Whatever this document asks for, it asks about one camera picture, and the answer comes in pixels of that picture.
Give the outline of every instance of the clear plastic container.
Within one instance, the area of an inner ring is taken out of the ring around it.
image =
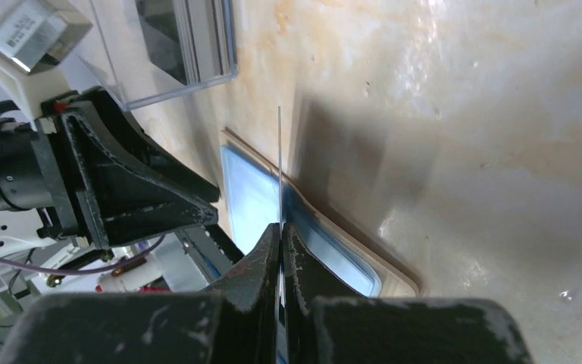
[[[89,0],[80,57],[124,110],[237,74],[230,0]]]

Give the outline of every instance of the wooden board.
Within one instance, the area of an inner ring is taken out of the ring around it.
[[[221,133],[221,144],[232,146],[240,151],[245,157],[251,159],[252,162],[257,163],[261,168],[268,171],[271,175],[277,177],[278,168],[273,163],[269,162],[260,153],[255,151],[251,146],[242,141],[237,135],[230,130],[223,130]],[[295,190],[298,196],[302,199],[306,208],[317,219],[318,223],[328,233],[332,234],[338,241],[340,241],[347,249],[350,249],[354,254],[361,257],[368,263],[373,270],[376,271],[382,288],[380,290],[380,297],[417,297],[420,296],[418,285],[397,267],[388,263],[387,260],[372,252],[364,244],[354,239],[346,231],[334,224],[329,218],[320,213],[307,199],[302,195],[296,185],[283,174],[285,184]]]

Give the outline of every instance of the glossy beige table surface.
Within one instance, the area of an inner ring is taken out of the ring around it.
[[[239,76],[136,110],[146,130],[221,184],[219,131],[276,161],[281,105],[283,170],[325,215],[423,295],[501,303],[537,362],[582,363],[582,0],[234,11]]]

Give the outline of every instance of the purple cable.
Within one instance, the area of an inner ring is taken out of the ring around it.
[[[23,269],[25,271],[35,271],[37,273],[43,273],[46,275],[95,275],[97,273],[104,273],[107,271],[112,271],[113,269],[121,268],[127,264],[130,264],[130,263],[133,263],[133,262],[140,260],[141,258],[147,256],[151,251],[155,250],[155,248],[159,244],[161,244],[162,241],[164,241],[164,238],[165,238],[165,235],[162,235],[161,237],[159,237],[157,242],[155,242],[155,244],[153,244],[153,246],[142,251],[141,253],[137,254],[133,258],[122,260],[121,262],[115,263],[113,265],[107,265],[105,267],[95,268],[95,269],[84,269],[82,271],[79,271],[76,269],[43,268],[43,267],[38,267],[36,265],[23,264],[23,263],[15,262],[12,260],[3,259],[3,258],[0,258],[0,263],[5,264],[5,265],[9,265],[11,267],[15,267],[17,269]]]

